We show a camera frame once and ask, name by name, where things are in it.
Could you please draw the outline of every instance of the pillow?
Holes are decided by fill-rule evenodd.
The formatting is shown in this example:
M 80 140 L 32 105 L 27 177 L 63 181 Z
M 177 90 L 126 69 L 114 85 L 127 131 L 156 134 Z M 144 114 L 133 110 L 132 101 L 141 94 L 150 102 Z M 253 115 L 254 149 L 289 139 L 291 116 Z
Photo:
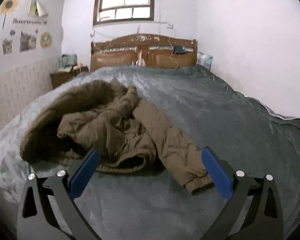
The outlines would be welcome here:
M 129 66 L 135 64 L 137 53 L 133 50 L 117 51 L 117 52 L 95 52 L 91 56 L 91 68 L 93 72 L 102 67 L 108 66 Z
M 208 70 L 211 68 L 212 59 L 213 56 L 209 56 L 201 52 L 197 53 L 197 64 L 204 66 Z
M 152 65 L 158 68 L 179 68 L 195 66 L 197 62 L 197 54 L 195 52 L 187 52 L 183 55 L 172 54 L 169 50 L 155 50 L 152 53 Z

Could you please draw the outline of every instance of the jacket sleeve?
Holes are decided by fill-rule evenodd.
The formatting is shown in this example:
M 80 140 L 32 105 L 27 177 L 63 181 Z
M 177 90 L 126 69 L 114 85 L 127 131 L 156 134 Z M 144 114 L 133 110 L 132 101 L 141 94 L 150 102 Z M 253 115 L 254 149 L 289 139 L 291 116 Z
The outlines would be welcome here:
M 158 157 L 175 180 L 189 192 L 212 183 L 201 161 L 201 151 L 158 108 L 141 100 L 133 116 L 154 141 Z

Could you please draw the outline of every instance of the flower decal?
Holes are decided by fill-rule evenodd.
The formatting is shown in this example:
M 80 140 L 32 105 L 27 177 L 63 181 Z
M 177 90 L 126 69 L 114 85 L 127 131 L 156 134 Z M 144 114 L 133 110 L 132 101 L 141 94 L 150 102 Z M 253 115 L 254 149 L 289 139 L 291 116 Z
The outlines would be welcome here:
M 18 6 L 18 0 L 4 0 L 1 5 L 1 14 L 4 14 L 4 21 L 2 28 L 4 27 L 4 23 L 6 22 L 7 14 L 14 11 L 14 9 Z
M 43 49 L 51 47 L 52 36 L 51 36 L 50 32 L 44 32 L 41 34 L 40 45 Z

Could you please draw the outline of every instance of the white wainscoting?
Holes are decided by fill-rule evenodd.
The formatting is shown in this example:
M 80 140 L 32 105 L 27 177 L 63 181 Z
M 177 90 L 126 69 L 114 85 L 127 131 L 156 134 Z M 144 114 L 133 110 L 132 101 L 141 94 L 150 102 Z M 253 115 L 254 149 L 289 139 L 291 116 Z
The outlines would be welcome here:
M 58 67 L 54 57 L 0 74 L 0 130 L 33 100 L 52 90 L 49 74 Z

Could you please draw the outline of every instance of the bed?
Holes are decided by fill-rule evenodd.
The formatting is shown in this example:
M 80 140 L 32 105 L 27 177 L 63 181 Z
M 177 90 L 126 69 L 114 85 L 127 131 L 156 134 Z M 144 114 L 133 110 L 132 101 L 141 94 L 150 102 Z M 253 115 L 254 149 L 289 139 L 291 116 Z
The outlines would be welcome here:
M 173 55 L 175 45 L 184 46 L 187 53 Z M 32 121 L 70 87 L 117 78 L 125 86 L 136 86 L 142 98 L 154 103 L 198 147 L 211 146 L 235 170 L 254 177 L 272 174 L 288 238 L 300 223 L 300 119 L 273 113 L 196 65 L 196 41 L 135 34 L 92 43 L 91 52 L 91 73 L 36 99 L 0 131 L 0 220 L 12 234 L 28 174 L 46 177 L 66 169 L 45 162 L 30 166 L 20 158 L 20 142 Z M 69 232 L 54 199 L 50 201 L 62 230 Z M 75 203 L 102 239 L 195 240 L 217 218 L 226 200 L 215 187 L 190 195 L 156 163 L 130 175 L 95 173 Z M 239 230 L 249 204 L 245 203 L 232 232 Z

